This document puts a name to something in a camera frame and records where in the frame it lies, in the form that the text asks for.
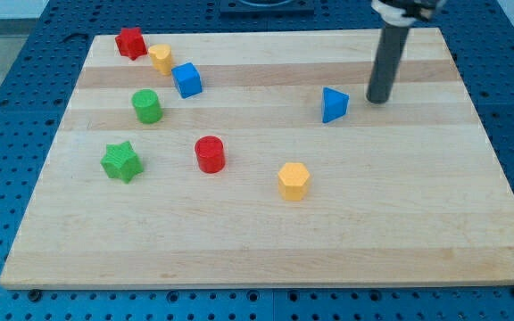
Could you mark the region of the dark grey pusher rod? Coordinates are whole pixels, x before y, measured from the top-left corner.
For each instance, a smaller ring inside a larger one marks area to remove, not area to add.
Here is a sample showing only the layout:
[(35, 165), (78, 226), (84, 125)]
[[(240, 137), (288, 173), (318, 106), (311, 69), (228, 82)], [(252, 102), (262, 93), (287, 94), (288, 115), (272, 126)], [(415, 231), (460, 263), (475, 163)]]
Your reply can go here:
[(381, 29), (366, 98), (371, 103), (386, 103), (391, 95), (410, 27), (386, 22)]

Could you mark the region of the white and black rod mount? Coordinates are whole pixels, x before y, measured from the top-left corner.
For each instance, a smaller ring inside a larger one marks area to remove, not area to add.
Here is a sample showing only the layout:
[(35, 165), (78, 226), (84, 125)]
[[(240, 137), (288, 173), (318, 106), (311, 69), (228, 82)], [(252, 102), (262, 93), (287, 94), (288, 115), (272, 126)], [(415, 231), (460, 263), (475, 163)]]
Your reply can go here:
[(416, 21), (429, 22), (445, 0), (372, 0), (371, 7), (382, 20), (395, 27), (410, 27)]

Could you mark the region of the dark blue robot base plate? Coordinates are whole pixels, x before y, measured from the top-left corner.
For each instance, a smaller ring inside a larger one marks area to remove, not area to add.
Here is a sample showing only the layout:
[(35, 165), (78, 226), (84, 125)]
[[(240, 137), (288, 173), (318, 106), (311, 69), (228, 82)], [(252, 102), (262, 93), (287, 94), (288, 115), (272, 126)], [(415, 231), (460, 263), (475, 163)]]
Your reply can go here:
[(289, 13), (313, 14), (313, 0), (221, 0), (220, 15), (225, 17), (245, 14), (277, 15)]

